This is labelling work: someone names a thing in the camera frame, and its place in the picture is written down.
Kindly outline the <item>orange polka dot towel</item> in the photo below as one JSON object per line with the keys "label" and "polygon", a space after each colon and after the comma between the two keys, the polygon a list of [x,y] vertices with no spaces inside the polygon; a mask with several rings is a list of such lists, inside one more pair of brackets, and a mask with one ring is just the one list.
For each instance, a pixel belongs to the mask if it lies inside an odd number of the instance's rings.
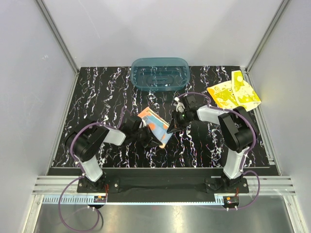
{"label": "orange polka dot towel", "polygon": [[159,147],[165,148],[172,136],[172,133],[167,133],[169,124],[149,107],[146,107],[138,116],[144,121],[146,126],[150,127],[154,136],[162,143]]}

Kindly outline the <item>teal plastic basin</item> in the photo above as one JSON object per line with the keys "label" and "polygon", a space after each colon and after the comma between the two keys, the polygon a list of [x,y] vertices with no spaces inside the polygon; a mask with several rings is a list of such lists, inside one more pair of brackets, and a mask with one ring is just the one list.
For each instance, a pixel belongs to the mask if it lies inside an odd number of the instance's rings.
{"label": "teal plastic basin", "polygon": [[141,91],[178,91],[189,83],[190,67],[177,57],[139,58],[132,63],[130,80]]}

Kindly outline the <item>yellow patterned towel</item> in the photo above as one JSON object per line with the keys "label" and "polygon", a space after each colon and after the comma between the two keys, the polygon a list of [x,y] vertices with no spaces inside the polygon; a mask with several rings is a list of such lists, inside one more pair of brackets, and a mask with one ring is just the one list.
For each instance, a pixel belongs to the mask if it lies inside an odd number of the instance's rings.
{"label": "yellow patterned towel", "polygon": [[231,78],[230,81],[207,88],[217,106],[223,109],[242,106],[247,112],[257,108],[261,100],[253,87],[244,80],[242,72],[232,71]]}

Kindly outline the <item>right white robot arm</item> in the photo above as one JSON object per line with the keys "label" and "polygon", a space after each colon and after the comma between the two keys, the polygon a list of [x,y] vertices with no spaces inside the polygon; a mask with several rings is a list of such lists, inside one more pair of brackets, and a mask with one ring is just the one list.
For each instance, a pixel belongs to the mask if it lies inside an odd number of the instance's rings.
{"label": "right white robot arm", "polygon": [[221,188],[232,192],[238,187],[237,178],[242,175],[248,152],[255,146],[258,130],[246,109],[222,109],[211,105],[196,108],[177,107],[167,133],[183,131],[192,121],[210,122],[221,127],[228,154],[221,179]]}

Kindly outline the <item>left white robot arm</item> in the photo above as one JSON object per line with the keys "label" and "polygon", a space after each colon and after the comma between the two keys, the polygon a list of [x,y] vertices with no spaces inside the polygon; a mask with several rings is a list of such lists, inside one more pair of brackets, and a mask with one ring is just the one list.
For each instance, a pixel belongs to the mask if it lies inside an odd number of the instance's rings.
{"label": "left white robot arm", "polygon": [[118,128],[86,118],[65,138],[65,146],[88,179],[88,187],[94,192],[104,189],[104,172],[97,162],[96,153],[103,143],[116,146],[138,142],[144,148],[162,146],[152,128],[139,116],[130,116]]}

